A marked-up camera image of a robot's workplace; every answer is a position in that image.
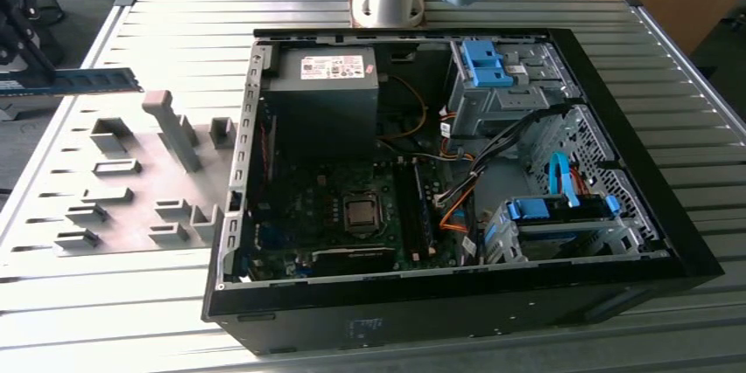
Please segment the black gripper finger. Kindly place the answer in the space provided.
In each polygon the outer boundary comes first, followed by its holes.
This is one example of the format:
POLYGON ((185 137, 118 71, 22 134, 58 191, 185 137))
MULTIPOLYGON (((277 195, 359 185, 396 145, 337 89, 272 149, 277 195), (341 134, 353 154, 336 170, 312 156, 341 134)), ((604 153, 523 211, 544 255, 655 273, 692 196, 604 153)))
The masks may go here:
POLYGON ((40 48, 40 39, 17 1, 10 2, 10 46, 14 59, 10 80, 16 85, 50 85, 54 67, 40 48))

